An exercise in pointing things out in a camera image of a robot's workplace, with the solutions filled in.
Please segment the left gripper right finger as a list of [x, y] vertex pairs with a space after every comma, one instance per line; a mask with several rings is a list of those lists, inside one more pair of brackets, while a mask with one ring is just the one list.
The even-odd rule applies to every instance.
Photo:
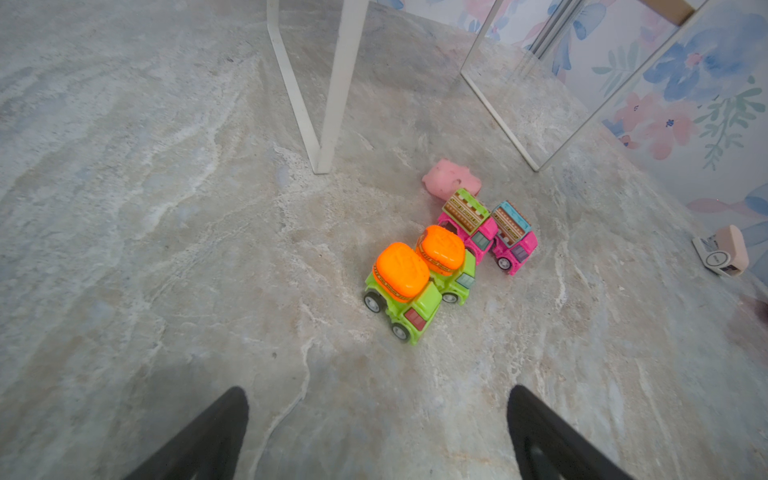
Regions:
[[511, 389], [506, 418], [523, 479], [631, 479], [523, 385]]

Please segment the pink truck blue top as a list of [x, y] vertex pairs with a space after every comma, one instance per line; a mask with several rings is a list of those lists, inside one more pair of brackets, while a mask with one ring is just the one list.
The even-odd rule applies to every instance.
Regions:
[[514, 276], [538, 247], [531, 224], [508, 201], [501, 202], [492, 212], [498, 226], [491, 253], [498, 267]]

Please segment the green orange toy truck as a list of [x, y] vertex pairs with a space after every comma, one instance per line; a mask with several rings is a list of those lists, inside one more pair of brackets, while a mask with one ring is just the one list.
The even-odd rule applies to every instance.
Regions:
[[430, 225], [414, 248], [430, 270], [444, 302], [464, 305], [476, 283], [476, 257], [460, 237], [439, 225]]
[[437, 315], [442, 296], [421, 257], [409, 245], [396, 242], [373, 264], [363, 302], [371, 312], [389, 317], [398, 340], [417, 345]]

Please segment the pink truck green top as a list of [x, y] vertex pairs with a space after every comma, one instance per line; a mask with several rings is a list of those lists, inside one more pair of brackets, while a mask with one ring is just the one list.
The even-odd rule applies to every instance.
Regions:
[[437, 224], [458, 235], [477, 263], [492, 249], [499, 231], [491, 212], [465, 188], [449, 197]]

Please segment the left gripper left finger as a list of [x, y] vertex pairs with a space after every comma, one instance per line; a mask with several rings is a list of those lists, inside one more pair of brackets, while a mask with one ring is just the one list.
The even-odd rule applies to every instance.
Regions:
[[232, 479], [248, 420], [246, 393], [233, 386], [127, 477]]

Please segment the wooden two-tier white-frame shelf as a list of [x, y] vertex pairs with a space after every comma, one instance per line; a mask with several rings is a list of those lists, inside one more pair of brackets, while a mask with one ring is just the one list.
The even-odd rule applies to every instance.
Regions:
[[[471, 60], [477, 56], [481, 43], [486, 39], [488, 30], [503, 6], [501, 1], [496, 1], [492, 4], [492, 7], [484, 19], [484, 22], [460, 67], [459, 73], [460, 77], [466, 82], [485, 109], [490, 113], [497, 125], [512, 142], [513, 146], [521, 154], [531, 170], [540, 173], [551, 166], [553, 162], [563, 159], [568, 147], [574, 144], [579, 137], [586, 132], [586, 129], [589, 126], [600, 119], [609, 103], [629, 91], [632, 83], [639, 80], [650, 67], [660, 60], [663, 54], [679, 41], [693, 23], [699, 20], [713, 5], [711, 1], [703, 1], [697, 7], [691, 5], [687, 1], [646, 1], [644, 4], [665, 21], [674, 25], [677, 30], [641, 65], [639, 65], [638, 68], [604, 100], [604, 102], [549, 158], [542, 161], [535, 159], [528, 152], [520, 139], [510, 129], [490, 100], [469, 75], [468, 65]], [[328, 174], [332, 170], [332, 163], [341, 133], [345, 107], [369, 5], [370, 3], [368, 1], [345, 1], [342, 4], [340, 25], [335, 45], [322, 128], [321, 133], [317, 134], [312, 124], [293, 66], [291, 65], [285, 43], [282, 39], [279, 23], [280, 3], [278, 1], [268, 1], [266, 3], [266, 21], [269, 39], [309, 163], [312, 171], [317, 175]]]

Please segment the left green orange toy truck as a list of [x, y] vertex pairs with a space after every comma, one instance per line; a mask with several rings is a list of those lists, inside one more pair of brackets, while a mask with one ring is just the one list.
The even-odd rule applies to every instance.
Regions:
[[363, 302], [371, 312], [389, 317], [398, 340], [417, 345], [437, 315], [442, 296], [421, 257], [409, 245], [396, 242], [373, 264]]

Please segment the right green orange toy truck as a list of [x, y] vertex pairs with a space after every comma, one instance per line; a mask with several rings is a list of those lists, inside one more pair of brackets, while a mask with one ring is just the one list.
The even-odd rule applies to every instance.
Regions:
[[476, 257], [460, 237], [439, 225], [430, 225], [414, 248], [430, 270], [444, 302], [464, 305], [476, 283]]

